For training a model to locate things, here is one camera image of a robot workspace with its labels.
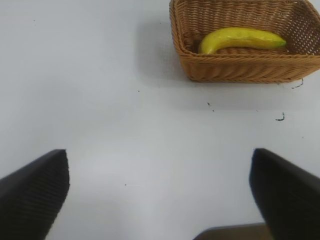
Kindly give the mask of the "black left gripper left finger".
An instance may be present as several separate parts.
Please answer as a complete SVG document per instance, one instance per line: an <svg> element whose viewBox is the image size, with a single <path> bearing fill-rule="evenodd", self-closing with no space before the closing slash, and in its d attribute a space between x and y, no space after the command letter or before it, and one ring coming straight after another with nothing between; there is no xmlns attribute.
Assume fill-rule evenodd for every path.
<svg viewBox="0 0 320 240"><path fill-rule="evenodd" d="M67 152L52 150L0 180L0 238L44 240L69 192Z"/></svg>

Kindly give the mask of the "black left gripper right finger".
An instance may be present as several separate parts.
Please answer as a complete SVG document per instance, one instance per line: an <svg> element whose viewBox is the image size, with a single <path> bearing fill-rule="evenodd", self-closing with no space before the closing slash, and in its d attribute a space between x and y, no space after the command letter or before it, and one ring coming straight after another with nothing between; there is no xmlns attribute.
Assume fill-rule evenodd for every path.
<svg viewBox="0 0 320 240"><path fill-rule="evenodd" d="M254 150L249 185L276 240L320 238L320 179L281 156Z"/></svg>

